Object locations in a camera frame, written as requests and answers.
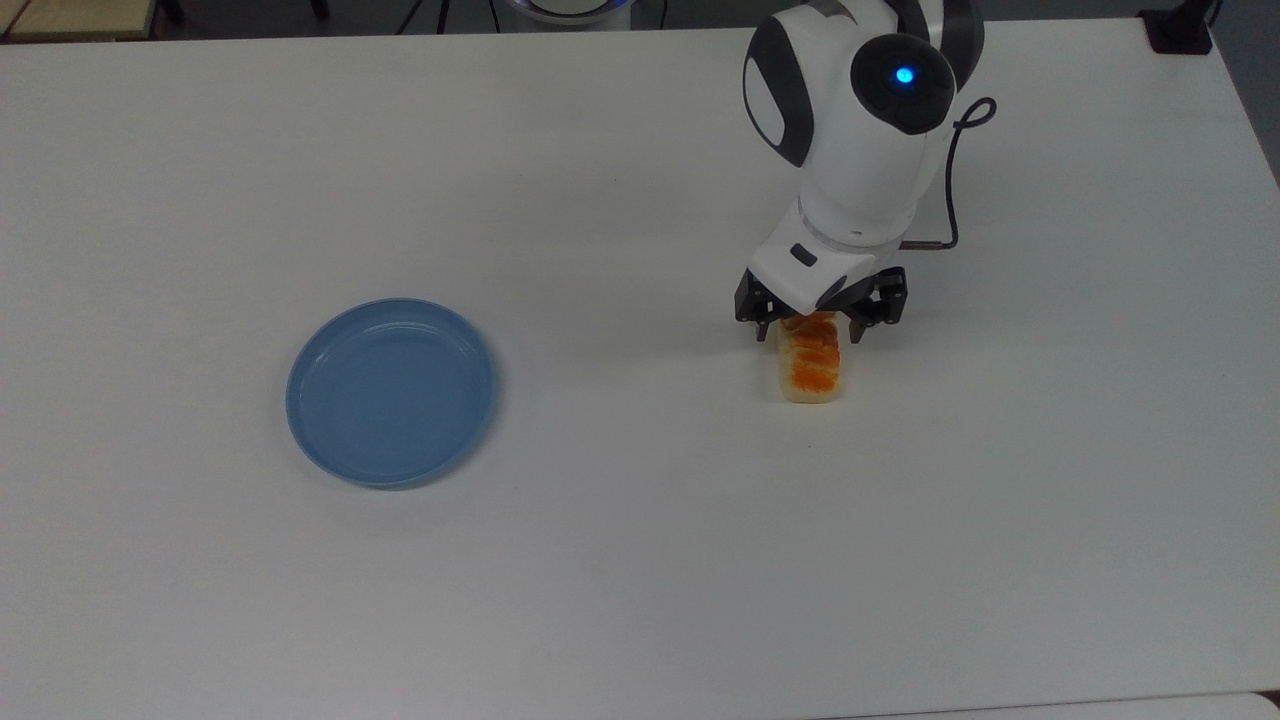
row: table surface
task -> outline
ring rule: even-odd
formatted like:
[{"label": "table surface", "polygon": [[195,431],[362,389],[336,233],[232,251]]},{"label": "table surface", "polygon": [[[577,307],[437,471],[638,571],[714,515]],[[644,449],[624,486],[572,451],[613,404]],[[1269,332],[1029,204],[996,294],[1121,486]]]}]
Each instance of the table surface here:
[{"label": "table surface", "polygon": [[[1280,684],[1280,195],[1220,56],[992,23],[957,250],[794,406],[742,29],[0,47],[0,715],[769,719]],[[941,237],[940,188],[911,234]],[[443,302],[497,421],[293,443]]]}]

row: blue plate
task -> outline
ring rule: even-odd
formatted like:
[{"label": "blue plate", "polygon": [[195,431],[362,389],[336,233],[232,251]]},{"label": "blue plate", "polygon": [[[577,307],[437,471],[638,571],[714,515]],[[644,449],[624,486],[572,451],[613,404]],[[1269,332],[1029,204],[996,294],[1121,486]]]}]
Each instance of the blue plate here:
[{"label": "blue plate", "polygon": [[379,300],[307,342],[289,373],[285,413],[316,465],[357,486],[401,489],[466,456],[497,395],[493,356],[457,313]]}]

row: plate rim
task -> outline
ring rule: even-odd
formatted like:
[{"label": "plate rim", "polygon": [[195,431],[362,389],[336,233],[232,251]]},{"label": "plate rim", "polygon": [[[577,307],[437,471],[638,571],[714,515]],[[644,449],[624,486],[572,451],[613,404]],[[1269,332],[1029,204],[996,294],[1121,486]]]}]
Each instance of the plate rim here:
[{"label": "plate rim", "polygon": [[[361,310],[367,310],[367,309],[378,306],[378,305],[389,305],[389,304],[394,304],[394,302],[408,302],[408,304],[413,304],[413,305],[419,305],[419,306],[430,309],[430,311],[433,311],[433,313],[443,313],[443,314],[445,314],[448,316],[452,316],[458,323],[461,323],[461,325],[463,328],[466,328],[467,331],[470,331],[471,334],[475,336],[476,347],[479,350],[479,356],[483,357],[483,360],[484,360],[484,370],[485,370],[484,374],[485,374],[485,379],[488,380],[486,382],[486,387],[489,388],[489,392],[488,392],[488,397],[485,398],[484,409],[481,410],[481,413],[480,413],[480,415],[477,418],[476,429],[475,429],[472,437],[470,437],[467,439],[467,442],[463,443],[463,446],[457,452],[454,452],[453,455],[451,455],[449,457],[447,457],[443,462],[439,462],[438,465],[435,465],[435,466],[433,466],[433,468],[430,468],[430,469],[428,469],[428,470],[425,470],[422,473],[419,473],[419,474],[416,474],[416,475],[413,475],[411,478],[397,479],[397,480],[385,482],[385,483],[376,483],[376,482],[369,482],[369,480],[364,480],[364,479],[360,479],[360,478],[352,478],[352,477],[348,477],[348,475],[343,475],[343,474],[338,473],[334,468],[330,468],[328,464],[320,461],[315,455],[312,455],[307,450],[306,443],[302,441],[302,438],[306,436],[306,433],[302,433],[301,429],[300,429],[300,427],[298,427],[298,424],[301,423],[301,420],[297,418],[296,406],[298,405],[298,402],[296,401],[296,398],[300,397],[301,393],[296,392],[296,387],[301,386],[302,379],[305,378],[305,374],[302,374],[303,373],[303,368],[302,368],[302,365],[303,365],[303,357],[308,355],[308,351],[312,350],[317,345],[317,341],[326,332],[329,332],[335,325],[338,325],[343,319],[348,318],[349,315],[355,315],[355,314],[360,313]],[[489,343],[484,340],[484,336],[480,333],[480,329],[476,328],[476,325],[472,324],[470,320],[467,320],[466,318],[463,318],[462,314],[460,314],[458,311],[453,310],[452,307],[447,307],[444,305],[440,305],[439,302],[433,302],[430,300],[422,300],[420,297],[383,297],[380,300],[370,300],[367,302],[361,302],[360,305],[348,307],[347,310],[343,310],[342,313],[338,313],[337,315],[334,315],[333,318],[330,318],[329,320],[326,320],[323,325],[320,325],[320,328],[317,328],[314,333],[311,333],[311,336],[307,338],[307,341],[302,343],[302,347],[298,350],[298,354],[293,359],[293,364],[289,368],[289,377],[288,377],[288,379],[285,380],[285,384],[284,384],[284,414],[285,414],[285,419],[288,420],[289,434],[293,436],[293,443],[298,447],[298,450],[302,451],[302,454],[307,457],[307,460],[311,461],[311,464],[314,464],[316,468],[320,468],[321,470],[324,470],[329,475],[335,477],[335,478],[338,478],[338,479],[340,479],[340,480],[343,480],[346,483],[351,483],[353,486],[364,487],[364,488],[371,488],[371,489],[411,489],[411,488],[421,487],[421,486],[426,484],[428,482],[430,482],[433,479],[436,479],[440,475],[444,475],[445,473],[448,473],[449,470],[452,470],[457,465],[460,465],[468,456],[471,456],[471,454],[475,451],[475,448],[480,445],[480,441],[484,439],[484,437],[489,433],[489,428],[493,425],[493,416],[494,416],[495,409],[498,406],[498,393],[499,393],[499,387],[498,386],[499,386],[499,383],[498,383],[498,363],[497,363],[497,356],[493,354],[493,350],[489,347]]]}]

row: black mount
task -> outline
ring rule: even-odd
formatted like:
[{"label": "black mount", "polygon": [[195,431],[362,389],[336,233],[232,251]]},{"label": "black mount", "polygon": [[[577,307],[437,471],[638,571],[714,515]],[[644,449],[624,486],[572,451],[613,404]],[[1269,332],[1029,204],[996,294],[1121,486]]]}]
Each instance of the black mount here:
[{"label": "black mount", "polygon": [[1204,15],[1213,0],[1185,0],[1172,10],[1142,10],[1151,49],[1161,55],[1208,55],[1213,40]]},{"label": "black mount", "polygon": [[[733,293],[740,323],[755,323],[755,340],[763,342],[769,332],[769,323],[796,315],[796,311],[778,300],[755,279],[750,270],[742,273]],[[863,278],[829,299],[819,302],[818,310],[844,313],[849,316],[849,341],[863,340],[867,328],[881,323],[896,325],[902,319],[906,306],[906,270],[901,266],[888,268],[874,275]]]}]

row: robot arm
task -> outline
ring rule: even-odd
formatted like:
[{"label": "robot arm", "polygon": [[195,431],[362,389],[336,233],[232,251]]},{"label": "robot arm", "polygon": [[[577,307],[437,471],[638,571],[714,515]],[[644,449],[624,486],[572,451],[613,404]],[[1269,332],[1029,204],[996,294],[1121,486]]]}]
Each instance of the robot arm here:
[{"label": "robot arm", "polygon": [[737,319],[758,338],[819,309],[849,315],[855,342],[897,322],[905,275],[886,266],[946,155],[982,41],[970,0],[814,0],[760,24],[744,101],[803,181],[739,286]]}]

